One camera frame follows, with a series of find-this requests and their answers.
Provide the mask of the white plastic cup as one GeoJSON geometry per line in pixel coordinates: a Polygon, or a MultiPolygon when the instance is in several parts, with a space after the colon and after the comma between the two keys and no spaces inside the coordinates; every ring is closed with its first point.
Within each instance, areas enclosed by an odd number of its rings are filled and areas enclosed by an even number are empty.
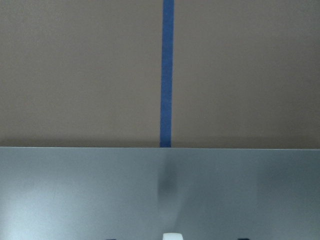
{"type": "Polygon", "coordinates": [[[176,232],[167,232],[162,235],[162,240],[183,240],[183,235],[176,232]]]}

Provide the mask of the silver closed laptop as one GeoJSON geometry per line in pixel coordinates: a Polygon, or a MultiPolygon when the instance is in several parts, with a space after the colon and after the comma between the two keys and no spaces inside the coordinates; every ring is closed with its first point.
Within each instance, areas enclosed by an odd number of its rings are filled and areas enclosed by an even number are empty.
{"type": "Polygon", "coordinates": [[[3,240],[317,240],[315,149],[0,150],[3,240]]]}

